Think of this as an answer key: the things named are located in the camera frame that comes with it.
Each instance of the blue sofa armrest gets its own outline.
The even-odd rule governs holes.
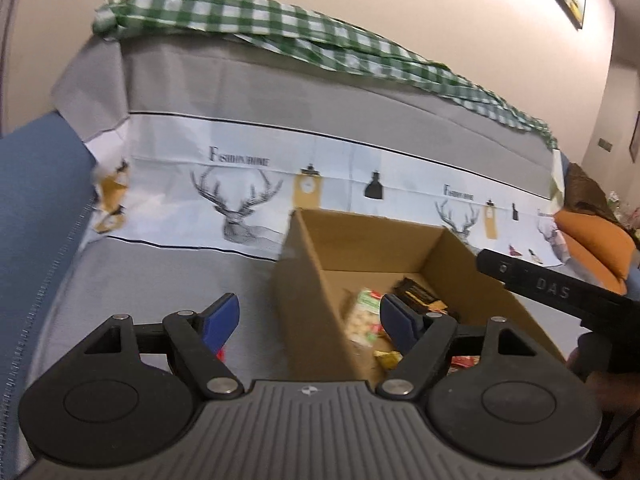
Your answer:
[[[0,140],[0,478],[15,474],[18,400],[91,216],[94,163],[56,113]]]
[[[640,301],[640,269],[631,266],[626,278],[626,296],[634,301]]]

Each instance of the checkered fabric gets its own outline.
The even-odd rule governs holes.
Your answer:
[[[274,0],[107,0],[94,34],[120,40],[143,34],[228,34],[335,72],[406,83],[510,126],[558,142],[543,121],[495,93],[382,36],[319,12]]]

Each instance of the deer head print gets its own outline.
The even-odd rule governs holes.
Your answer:
[[[471,216],[465,214],[465,222],[462,224],[462,227],[459,229],[456,223],[453,221],[451,208],[449,208],[445,212],[445,206],[447,205],[449,200],[445,200],[442,204],[438,204],[436,202],[436,211],[440,216],[440,219],[449,226],[449,230],[455,234],[458,239],[465,245],[469,245],[468,238],[470,229],[478,222],[478,216],[480,215],[479,209],[474,209],[471,204],[469,204],[469,209],[471,209]]]
[[[259,226],[248,226],[244,223],[244,220],[255,213],[255,207],[260,204],[264,204],[271,200],[282,187],[282,180],[275,186],[271,184],[267,176],[262,170],[260,176],[262,177],[264,190],[257,192],[255,186],[251,185],[249,191],[249,197],[242,200],[240,207],[237,210],[229,209],[226,204],[226,199],[220,194],[220,181],[216,180],[212,187],[207,185],[207,177],[215,169],[212,166],[198,179],[191,172],[191,182],[193,187],[198,191],[199,195],[209,200],[215,211],[219,212],[225,217],[225,223],[223,226],[223,236],[225,240],[234,242],[236,244],[250,244],[252,240],[258,238],[260,233],[266,228]]]
[[[540,227],[540,219],[538,219],[538,231],[551,246],[551,250],[558,260],[562,263],[566,263],[569,259],[569,249],[566,246],[566,241],[564,240],[564,236],[562,236],[562,232],[558,229],[556,222],[548,222],[546,224],[546,229],[543,231]]]

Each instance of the snack bag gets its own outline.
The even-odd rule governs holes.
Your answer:
[[[376,358],[378,364],[383,367],[387,372],[389,370],[394,370],[398,363],[402,360],[402,354],[395,350],[391,352],[381,352],[379,350],[373,351],[373,357]]]
[[[380,324],[381,299],[381,294],[368,288],[358,293],[346,322],[347,337],[357,345],[372,348],[373,342],[383,335]]]
[[[447,371],[447,375],[457,372],[459,370],[464,370],[465,368],[471,368],[472,366],[476,366],[480,362],[479,355],[457,355],[451,358],[451,364],[449,366],[449,370]]]
[[[442,300],[411,278],[404,277],[394,285],[393,290],[400,301],[421,316],[428,312],[450,316],[447,305]]]

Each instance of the white wall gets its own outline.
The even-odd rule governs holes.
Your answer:
[[[605,193],[615,190],[620,198],[635,205],[640,205],[640,157],[634,164],[629,143],[639,110],[638,72],[635,67],[613,60],[582,168]],[[600,138],[613,144],[610,153],[598,147]]]
[[[89,36],[104,0],[20,0],[8,74],[9,127],[49,108],[48,92]],[[368,28],[547,121],[582,160],[600,107],[614,27],[610,0],[587,0],[576,30],[555,0],[279,0]]]

